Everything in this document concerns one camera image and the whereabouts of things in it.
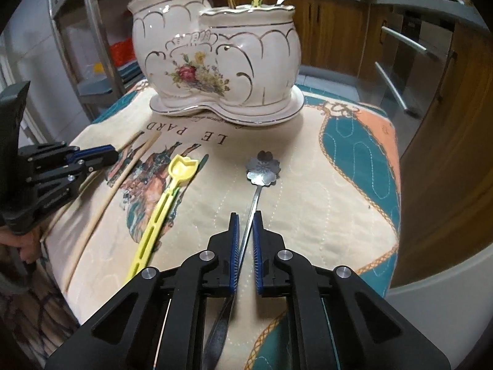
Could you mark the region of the person's left hand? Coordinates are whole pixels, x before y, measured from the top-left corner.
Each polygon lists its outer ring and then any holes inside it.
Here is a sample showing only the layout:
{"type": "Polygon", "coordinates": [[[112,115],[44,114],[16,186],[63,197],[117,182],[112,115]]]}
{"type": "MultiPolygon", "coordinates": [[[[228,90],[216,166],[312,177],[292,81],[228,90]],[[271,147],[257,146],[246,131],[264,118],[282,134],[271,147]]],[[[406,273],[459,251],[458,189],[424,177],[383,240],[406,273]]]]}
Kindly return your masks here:
{"type": "Polygon", "coordinates": [[[40,238],[39,227],[22,236],[15,236],[7,226],[2,226],[0,230],[1,244],[17,249],[21,260],[27,264],[31,264],[41,257],[40,238]]]}

